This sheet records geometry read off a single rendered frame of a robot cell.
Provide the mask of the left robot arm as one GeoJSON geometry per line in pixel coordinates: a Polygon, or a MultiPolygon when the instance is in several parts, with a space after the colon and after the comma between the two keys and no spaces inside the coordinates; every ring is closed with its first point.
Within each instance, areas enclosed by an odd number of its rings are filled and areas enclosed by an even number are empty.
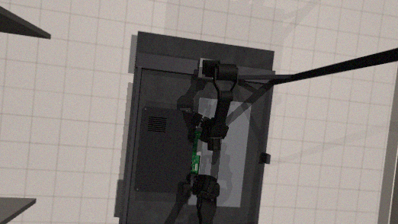
{"type": "Polygon", "coordinates": [[[206,174],[196,174],[194,183],[197,189],[201,189],[200,194],[197,196],[199,224],[211,224],[211,220],[217,210],[217,195],[213,194],[217,179],[206,174]]]}

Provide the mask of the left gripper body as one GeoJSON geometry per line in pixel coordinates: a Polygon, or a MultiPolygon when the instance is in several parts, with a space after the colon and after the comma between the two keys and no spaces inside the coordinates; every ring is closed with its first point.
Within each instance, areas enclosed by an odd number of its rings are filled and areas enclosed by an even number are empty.
{"type": "MultiPolygon", "coordinates": [[[[189,197],[191,195],[191,192],[193,192],[193,195],[198,195],[201,189],[197,189],[196,186],[191,187],[191,184],[189,183],[183,183],[182,185],[182,196],[183,197],[189,197]]],[[[216,186],[213,191],[214,194],[217,195],[217,197],[220,195],[220,185],[216,183],[216,186]]]]}

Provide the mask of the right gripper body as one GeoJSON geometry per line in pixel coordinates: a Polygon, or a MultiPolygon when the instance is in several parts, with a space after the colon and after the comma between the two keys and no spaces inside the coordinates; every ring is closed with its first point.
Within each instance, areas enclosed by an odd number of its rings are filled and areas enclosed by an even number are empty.
{"type": "Polygon", "coordinates": [[[205,127],[206,131],[207,131],[207,124],[211,121],[211,119],[208,118],[208,120],[205,120],[204,118],[202,118],[203,115],[199,114],[199,113],[194,113],[194,116],[191,120],[191,124],[195,125],[195,126],[199,126],[199,123],[201,122],[201,126],[205,127]]]}

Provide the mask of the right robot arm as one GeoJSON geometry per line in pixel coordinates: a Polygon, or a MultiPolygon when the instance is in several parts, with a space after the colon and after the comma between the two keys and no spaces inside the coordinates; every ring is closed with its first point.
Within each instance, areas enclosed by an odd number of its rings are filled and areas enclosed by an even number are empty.
{"type": "Polygon", "coordinates": [[[205,77],[213,77],[218,101],[215,115],[207,124],[207,131],[203,127],[200,140],[207,143],[207,150],[217,152],[220,150],[220,139],[224,139],[228,131],[226,117],[230,102],[233,101],[233,91],[239,82],[239,70],[236,64],[220,64],[219,60],[203,59],[202,73],[205,77]],[[217,80],[234,81],[234,84],[230,91],[221,91],[217,80]]]}

